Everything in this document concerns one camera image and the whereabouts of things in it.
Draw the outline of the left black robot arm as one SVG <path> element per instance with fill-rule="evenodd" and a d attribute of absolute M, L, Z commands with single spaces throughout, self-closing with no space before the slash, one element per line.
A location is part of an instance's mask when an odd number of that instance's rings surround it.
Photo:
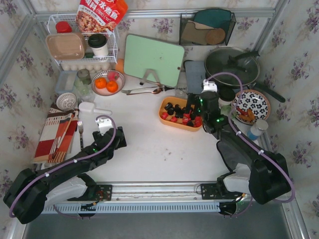
<path fill-rule="evenodd" d="M 114 156 L 114 151 L 126 147 L 121 126 L 109 129 L 104 135 L 94 132 L 95 141 L 74 157 L 52 167 L 32 171 L 22 170 L 6 192 L 3 202 L 9 208 L 9 216 L 22 224 L 36 219 L 43 211 L 47 194 L 75 176 L 104 165 Z"/>

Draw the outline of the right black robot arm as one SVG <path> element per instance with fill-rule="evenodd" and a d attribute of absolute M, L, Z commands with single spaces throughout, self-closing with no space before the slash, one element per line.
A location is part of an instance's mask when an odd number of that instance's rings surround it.
<path fill-rule="evenodd" d="M 195 115 L 202 118 L 204 131 L 217 139 L 216 148 L 228 169 L 213 184 L 219 197 L 244 193 L 261 205 L 271 200 L 279 201 L 285 193 L 291 193 L 285 203 L 295 198 L 296 190 L 285 157 L 258 146 L 231 118 L 223 115 L 216 92 L 188 94 L 186 109 L 193 109 Z"/>

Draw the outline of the black capsule numbered four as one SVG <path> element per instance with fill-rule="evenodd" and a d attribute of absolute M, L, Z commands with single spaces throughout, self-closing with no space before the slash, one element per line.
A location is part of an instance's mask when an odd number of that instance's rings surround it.
<path fill-rule="evenodd" d="M 183 113 L 182 113 L 182 111 L 180 111 L 180 112 L 175 112 L 175 117 L 176 117 L 177 119 L 182 119 L 182 118 L 183 118 Z"/>

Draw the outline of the orange plastic storage basket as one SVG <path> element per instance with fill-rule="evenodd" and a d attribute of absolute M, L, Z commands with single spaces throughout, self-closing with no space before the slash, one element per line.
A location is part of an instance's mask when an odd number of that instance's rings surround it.
<path fill-rule="evenodd" d="M 196 132 L 202 127 L 202 118 L 195 113 L 195 105 L 187 105 L 185 99 L 164 98 L 158 116 L 163 124 L 174 128 Z"/>

